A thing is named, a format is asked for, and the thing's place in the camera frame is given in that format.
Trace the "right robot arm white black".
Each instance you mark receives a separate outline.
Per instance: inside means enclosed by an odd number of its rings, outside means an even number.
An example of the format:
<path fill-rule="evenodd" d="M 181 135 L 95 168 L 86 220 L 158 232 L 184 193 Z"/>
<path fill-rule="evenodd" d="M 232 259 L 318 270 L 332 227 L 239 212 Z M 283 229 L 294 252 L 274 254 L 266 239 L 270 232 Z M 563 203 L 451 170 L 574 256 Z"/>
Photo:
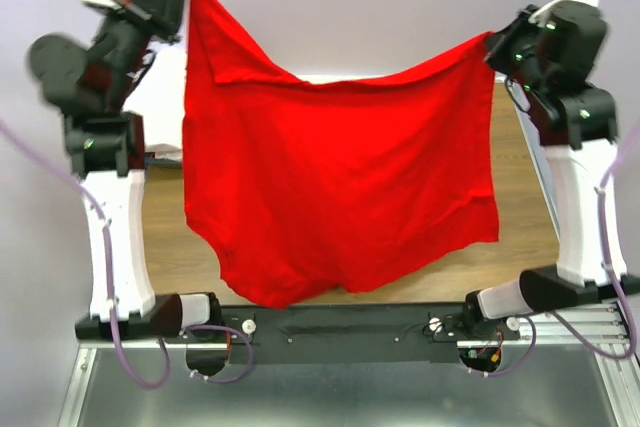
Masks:
<path fill-rule="evenodd" d="M 480 339 L 509 317 L 636 295 L 621 254 L 611 166 L 616 103 L 588 81 L 608 25 L 595 2 L 529 6 L 489 36 L 486 64 L 524 91 L 526 111 L 554 178 L 559 255 L 513 281 L 469 293 L 459 324 Z"/>

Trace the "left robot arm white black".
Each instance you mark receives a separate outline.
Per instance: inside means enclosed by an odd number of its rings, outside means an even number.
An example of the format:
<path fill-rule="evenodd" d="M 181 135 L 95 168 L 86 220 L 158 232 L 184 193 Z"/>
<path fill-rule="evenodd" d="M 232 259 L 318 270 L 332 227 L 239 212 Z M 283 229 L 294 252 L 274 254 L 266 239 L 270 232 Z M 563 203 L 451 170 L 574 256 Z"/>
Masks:
<path fill-rule="evenodd" d="M 150 41 L 177 41 L 184 2 L 87 0 L 104 17 L 90 46 L 50 33 L 28 51 L 42 97 L 62 114 L 71 183 L 84 198 L 92 294 L 75 325 L 80 340 L 173 338 L 188 329 L 209 342 L 221 332 L 214 294 L 158 295 L 151 286 L 142 229 L 143 119 L 123 109 L 150 67 Z"/>

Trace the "bright red t-shirt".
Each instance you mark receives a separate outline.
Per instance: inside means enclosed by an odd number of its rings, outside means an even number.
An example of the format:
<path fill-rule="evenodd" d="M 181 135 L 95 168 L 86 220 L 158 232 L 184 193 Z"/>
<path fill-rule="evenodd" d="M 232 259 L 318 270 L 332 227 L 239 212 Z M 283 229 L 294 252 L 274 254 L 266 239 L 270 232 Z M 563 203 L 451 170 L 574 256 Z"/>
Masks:
<path fill-rule="evenodd" d="M 185 215 L 221 279 L 284 308 L 497 241 L 486 40 L 313 84 L 274 63 L 219 0 L 190 0 Z"/>

